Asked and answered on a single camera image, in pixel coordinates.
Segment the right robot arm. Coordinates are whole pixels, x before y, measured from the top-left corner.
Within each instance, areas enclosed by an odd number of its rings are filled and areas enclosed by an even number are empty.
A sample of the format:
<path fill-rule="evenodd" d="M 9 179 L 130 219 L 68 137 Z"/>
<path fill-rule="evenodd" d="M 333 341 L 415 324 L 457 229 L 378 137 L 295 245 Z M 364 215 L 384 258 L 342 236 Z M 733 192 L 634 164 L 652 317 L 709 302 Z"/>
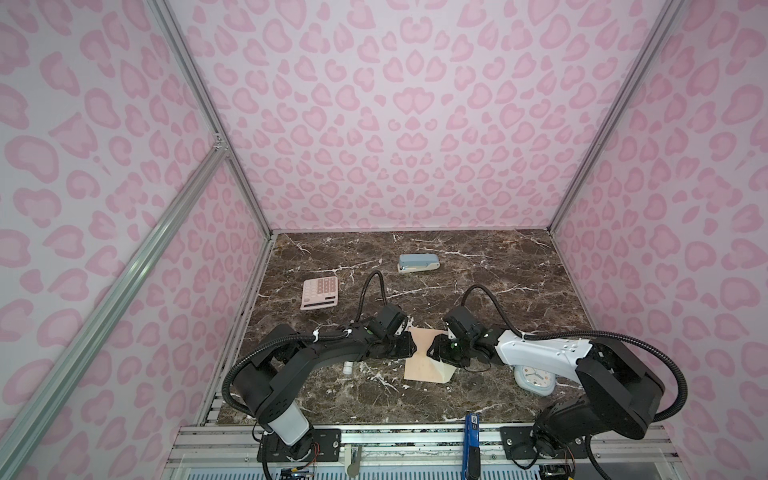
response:
<path fill-rule="evenodd" d="M 578 383 L 583 392 L 544 408 L 524 433 L 508 440 L 513 461 L 555 458 L 589 436 L 614 432 L 641 440 L 664 395 L 663 382 L 618 339 L 577 334 L 547 340 L 526 339 L 510 329 L 482 325 L 464 306 L 444 318 L 447 331 L 432 341 L 427 354 L 454 367 L 472 360 L 513 368 L 519 387 L 539 388 L 545 377 Z"/>

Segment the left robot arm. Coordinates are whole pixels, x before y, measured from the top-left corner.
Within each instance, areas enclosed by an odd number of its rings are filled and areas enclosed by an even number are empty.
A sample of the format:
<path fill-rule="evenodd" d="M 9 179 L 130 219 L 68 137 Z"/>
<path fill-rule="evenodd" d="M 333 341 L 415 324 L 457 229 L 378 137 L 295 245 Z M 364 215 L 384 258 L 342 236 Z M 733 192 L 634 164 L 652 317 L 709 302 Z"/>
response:
<path fill-rule="evenodd" d="M 222 398 L 277 437 L 290 459 L 302 460 L 314 450 L 314 434 L 296 399 L 310 374 L 344 362 L 412 357 L 416 344 L 407 320 L 400 307 L 387 304 L 377 315 L 339 330 L 300 333 L 281 324 L 230 368 Z"/>

